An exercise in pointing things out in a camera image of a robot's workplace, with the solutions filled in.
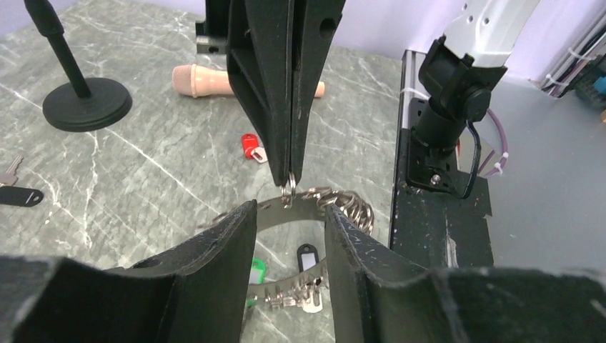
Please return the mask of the green tag key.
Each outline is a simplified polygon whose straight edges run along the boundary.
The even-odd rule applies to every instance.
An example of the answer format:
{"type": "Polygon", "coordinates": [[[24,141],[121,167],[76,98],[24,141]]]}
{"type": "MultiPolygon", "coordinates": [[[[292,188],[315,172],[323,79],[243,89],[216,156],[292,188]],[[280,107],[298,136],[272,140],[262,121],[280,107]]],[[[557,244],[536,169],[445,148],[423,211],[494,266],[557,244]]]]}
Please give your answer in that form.
{"type": "MultiPolygon", "coordinates": [[[[266,274],[266,265],[265,263],[258,258],[252,259],[252,265],[249,273],[249,286],[255,284],[263,284],[266,274]]],[[[257,295],[250,295],[247,298],[246,309],[249,309],[255,305],[257,302],[257,295]]]]}

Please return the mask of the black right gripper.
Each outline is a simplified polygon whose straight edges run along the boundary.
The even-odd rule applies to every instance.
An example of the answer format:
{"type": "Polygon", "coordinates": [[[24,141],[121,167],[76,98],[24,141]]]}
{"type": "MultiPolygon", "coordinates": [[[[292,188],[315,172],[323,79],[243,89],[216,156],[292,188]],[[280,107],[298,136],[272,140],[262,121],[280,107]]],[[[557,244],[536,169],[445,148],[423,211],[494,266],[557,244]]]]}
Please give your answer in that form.
{"type": "Polygon", "coordinates": [[[228,37],[229,81],[278,187],[287,184],[289,169],[300,183],[309,113],[344,5],[206,0],[205,19],[195,23],[198,54],[226,54],[228,37]]]}

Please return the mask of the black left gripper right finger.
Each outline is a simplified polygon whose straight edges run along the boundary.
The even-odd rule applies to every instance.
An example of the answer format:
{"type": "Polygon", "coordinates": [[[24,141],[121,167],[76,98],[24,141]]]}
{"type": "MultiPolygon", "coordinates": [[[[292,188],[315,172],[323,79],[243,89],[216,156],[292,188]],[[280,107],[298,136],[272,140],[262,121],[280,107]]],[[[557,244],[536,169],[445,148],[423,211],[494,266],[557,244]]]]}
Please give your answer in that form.
{"type": "Polygon", "coordinates": [[[325,212],[338,342],[603,342],[605,277],[421,267],[325,212]]]}

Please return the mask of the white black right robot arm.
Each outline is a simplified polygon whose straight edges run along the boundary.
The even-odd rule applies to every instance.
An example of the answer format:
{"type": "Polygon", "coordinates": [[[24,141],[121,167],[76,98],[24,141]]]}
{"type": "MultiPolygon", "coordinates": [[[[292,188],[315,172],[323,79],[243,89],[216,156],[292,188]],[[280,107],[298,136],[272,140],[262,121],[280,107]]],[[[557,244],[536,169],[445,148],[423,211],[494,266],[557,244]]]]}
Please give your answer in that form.
{"type": "MultiPolygon", "coordinates": [[[[227,79],[262,140],[274,183],[293,200],[309,113],[343,1],[207,1],[195,25],[200,54],[223,54],[227,79]]],[[[412,126],[409,185],[456,195],[446,160],[474,130],[536,1],[467,1],[418,72],[428,100],[412,126]]]]}

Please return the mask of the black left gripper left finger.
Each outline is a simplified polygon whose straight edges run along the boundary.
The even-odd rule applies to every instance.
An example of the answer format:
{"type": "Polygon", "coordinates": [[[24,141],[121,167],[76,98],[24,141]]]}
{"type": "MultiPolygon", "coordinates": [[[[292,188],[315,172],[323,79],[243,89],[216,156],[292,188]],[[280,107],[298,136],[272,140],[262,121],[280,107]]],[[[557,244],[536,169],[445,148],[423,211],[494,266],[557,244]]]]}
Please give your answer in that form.
{"type": "Polygon", "coordinates": [[[257,233],[247,201],[130,268],[1,258],[3,342],[238,342],[257,233]]]}

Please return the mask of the red tag key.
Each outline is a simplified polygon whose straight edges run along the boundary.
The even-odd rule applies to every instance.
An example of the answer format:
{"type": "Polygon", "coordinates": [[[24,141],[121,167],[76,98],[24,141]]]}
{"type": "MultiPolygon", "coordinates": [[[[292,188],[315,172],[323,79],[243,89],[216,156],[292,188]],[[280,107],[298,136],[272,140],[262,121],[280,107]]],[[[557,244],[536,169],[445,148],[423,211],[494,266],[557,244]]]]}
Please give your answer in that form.
{"type": "Polygon", "coordinates": [[[263,164],[268,162],[267,154],[265,149],[259,143],[256,134],[246,133],[241,137],[241,144],[244,155],[247,159],[255,160],[256,162],[263,164]]]}

